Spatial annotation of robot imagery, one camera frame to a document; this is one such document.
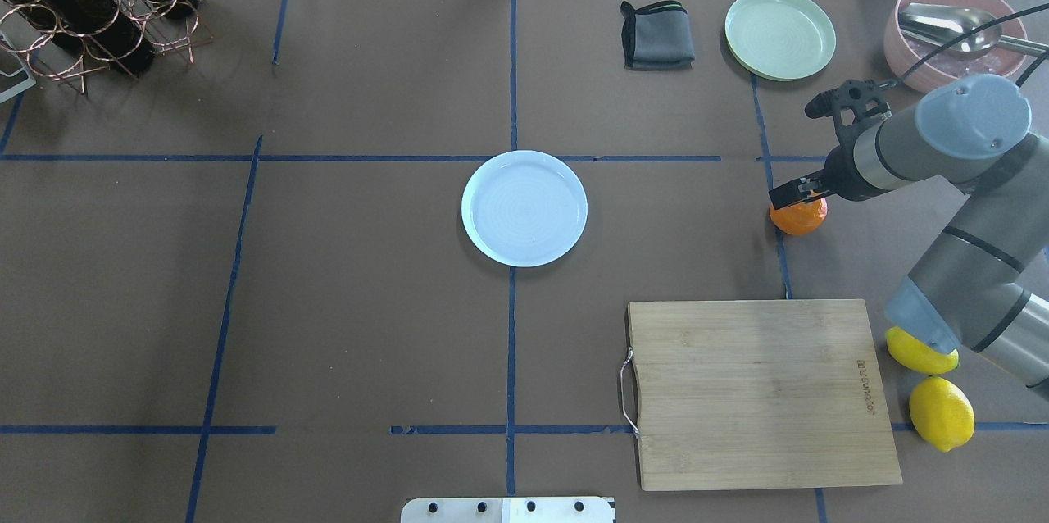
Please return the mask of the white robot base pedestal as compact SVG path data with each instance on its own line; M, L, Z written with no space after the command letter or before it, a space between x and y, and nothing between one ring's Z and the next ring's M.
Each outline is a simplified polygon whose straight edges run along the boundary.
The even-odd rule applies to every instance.
M615 522L613 498L599 496L416 498L401 522Z

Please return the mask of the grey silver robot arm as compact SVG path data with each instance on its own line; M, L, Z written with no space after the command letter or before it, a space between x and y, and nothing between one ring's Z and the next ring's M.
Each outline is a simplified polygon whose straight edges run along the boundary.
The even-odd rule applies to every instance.
M885 314L947 354L968 348L1047 396L1047 302L1018 279L1047 246L1047 139L1004 77L980 74L892 113L889 82L849 80L806 105L831 117L837 146L820 171L770 190L775 209L837 197L863 202L933 178L965 197L902 278Z

